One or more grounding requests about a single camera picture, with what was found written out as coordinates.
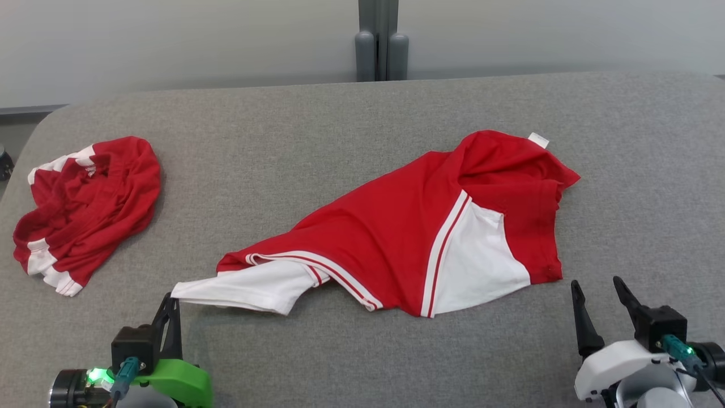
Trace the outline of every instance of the green plastic part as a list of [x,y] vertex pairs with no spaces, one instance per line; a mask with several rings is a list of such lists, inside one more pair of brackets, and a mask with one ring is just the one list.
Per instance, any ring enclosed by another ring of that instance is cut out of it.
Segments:
[[214,393],[209,373],[177,359],[161,359],[151,375],[139,375],[133,384],[149,383],[185,407],[212,408]]

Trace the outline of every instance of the garment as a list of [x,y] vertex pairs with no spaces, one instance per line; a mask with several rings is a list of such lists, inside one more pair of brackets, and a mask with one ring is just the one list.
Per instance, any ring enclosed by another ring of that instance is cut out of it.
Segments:
[[433,317],[479,305],[562,278],[555,213],[577,180],[538,144],[479,131],[226,254],[217,277],[172,296],[286,314],[331,278],[371,311]]
[[18,221],[13,255],[29,275],[73,296],[127,237],[151,222],[161,189],[151,145],[128,136],[34,168],[38,206]]

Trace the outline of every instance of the glowing green led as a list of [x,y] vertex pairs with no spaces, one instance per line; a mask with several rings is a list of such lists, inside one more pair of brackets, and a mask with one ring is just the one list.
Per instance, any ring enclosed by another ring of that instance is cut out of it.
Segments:
[[101,380],[106,380],[108,383],[113,384],[113,378],[110,375],[108,375],[108,370],[106,370],[105,368],[101,368],[101,367],[95,367],[95,368],[89,370],[87,378],[88,378],[88,382],[93,383],[93,384],[98,383]]

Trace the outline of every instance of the white clothing tag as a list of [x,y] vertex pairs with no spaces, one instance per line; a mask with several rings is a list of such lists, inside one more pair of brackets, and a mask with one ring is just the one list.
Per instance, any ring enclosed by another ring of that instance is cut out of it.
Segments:
[[539,146],[543,147],[544,149],[546,149],[546,146],[549,144],[548,140],[544,139],[540,134],[533,133],[533,132],[529,135],[529,140],[538,144]]

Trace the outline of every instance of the black cable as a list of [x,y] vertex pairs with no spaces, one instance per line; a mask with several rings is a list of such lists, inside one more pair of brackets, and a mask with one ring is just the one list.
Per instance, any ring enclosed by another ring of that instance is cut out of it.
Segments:
[[708,387],[710,387],[710,391],[712,391],[715,394],[715,397],[718,399],[718,401],[720,401],[720,404],[722,404],[723,407],[725,407],[725,398],[723,398],[723,396],[720,394],[720,391],[718,391],[718,389],[715,388],[715,384],[713,384],[713,382],[710,381],[710,378],[708,378],[705,375],[705,373],[703,372],[703,369],[699,365],[696,365],[693,369],[700,376],[700,378],[702,378],[708,384]]
[[116,404],[118,404],[118,399],[121,397],[121,393],[119,391],[116,391],[115,394],[113,394],[113,401],[111,402],[110,408],[116,408]]

